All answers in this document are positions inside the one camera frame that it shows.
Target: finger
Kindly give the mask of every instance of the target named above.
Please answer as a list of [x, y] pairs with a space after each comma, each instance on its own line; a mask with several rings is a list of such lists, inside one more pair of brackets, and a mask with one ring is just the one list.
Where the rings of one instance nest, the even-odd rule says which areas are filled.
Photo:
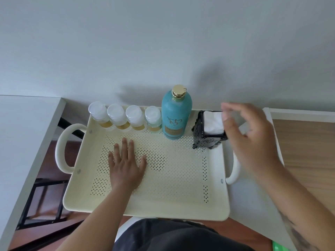
[[263, 110], [252, 104], [245, 103], [221, 103], [221, 109], [224, 111], [234, 110], [240, 112], [241, 116], [249, 123], [250, 129], [267, 122]]
[[114, 144], [114, 162], [115, 164], [119, 164], [121, 161], [120, 157], [120, 149], [119, 149], [119, 144]]
[[112, 152], [108, 153], [108, 165], [110, 168], [113, 168], [115, 166], [114, 156]]
[[122, 138], [121, 159], [124, 160], [128, 159], [128, 145], [127, 145], [127, 139], [125, 137]]
[[128, 147], [128, 159], [135, 160], [134, 141], [130, 139]]
[[229, 111], [222, 111], [221, 115], [224, 131], [226, 132], [233, 149], [236, 149], [246, 137], [241, 134], [239, 127]]
[[144, 175], [144, 172], [145, 172], [145, 169], [146, 169], [146, 165], [147, 165], [146, 155], [143, 155], [141, 157], [140, 165], [138, 166], [138, 169], [139, 169], [140, 173], [142, 174], [142, 176]]

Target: clear bottle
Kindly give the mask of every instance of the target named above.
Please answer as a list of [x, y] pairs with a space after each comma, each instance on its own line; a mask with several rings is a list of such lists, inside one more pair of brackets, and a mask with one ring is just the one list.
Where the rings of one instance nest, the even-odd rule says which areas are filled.
[[145, 109], [145, 119], [147, 122], [148, 130], [153, 133], [158, 133], [162, 129], [162, 116], [161, 111], [156, 106], [149, 106]]
[[126, 110], [126, 116], [134, 130], [144, 131], [146, 129], [144, 113], [139, 106], [129, 106]]
[[175, 85], [162, 100], [162, 128], [169, 139], [183, 136], [192, 110], [192, 99], [183, 85]]
[[111, 119], [108, 117], [107, 108], [102, 102], [95, 101], [91, 103], [88, 107], [88, 111], [100, 126], [108, 131], [115, 129]]
[[107, 114], [113, 121], [117, 129], [122, 132], [127, 132], [131, 129], [130, 123], [126, 117], [123, 107], [119, 104], [110, 105], [107, 108]]

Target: tray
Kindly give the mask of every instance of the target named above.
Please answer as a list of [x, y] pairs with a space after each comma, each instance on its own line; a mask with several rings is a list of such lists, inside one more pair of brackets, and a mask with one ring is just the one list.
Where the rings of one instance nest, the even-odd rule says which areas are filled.
[[[199, 110], [192, 110], [184, 136], [167, 139], [162, 132], [148, 130], [106, 131], [90, 117], [88, 126], [74, 124], [61, 134], [56, 146], [56, 162], [72, 173], [63, 199], [69, 211], [92, 212], [111, 191], [108, 152], [123, 137], [134, 140], [136, 161], [147, 155], [147, 168], [140, 186], [133, 192], [125, 215], [158, 218], [225, 220], [229, 216], [222, 144], [213, 149], [192, 149], [191, 128]], [[67, 137], [80, 129], [85, 132], [74, 168], [65, 162]], [[239, 167], [228, 178], [233, 183]]]

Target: white wall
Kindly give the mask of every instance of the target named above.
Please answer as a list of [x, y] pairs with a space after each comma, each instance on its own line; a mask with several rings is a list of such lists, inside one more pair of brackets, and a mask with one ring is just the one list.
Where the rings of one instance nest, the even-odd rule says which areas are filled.
[[335, 0], [1, 0], [0, 94], [335, 111]]

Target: green object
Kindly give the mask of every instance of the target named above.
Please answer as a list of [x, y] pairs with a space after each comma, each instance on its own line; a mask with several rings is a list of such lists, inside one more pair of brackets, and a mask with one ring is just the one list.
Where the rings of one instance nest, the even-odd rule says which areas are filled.
[[279, 245], [277, 242], [272, 242], [272, 249], [273, 251], [290, 251], [289, 249]]

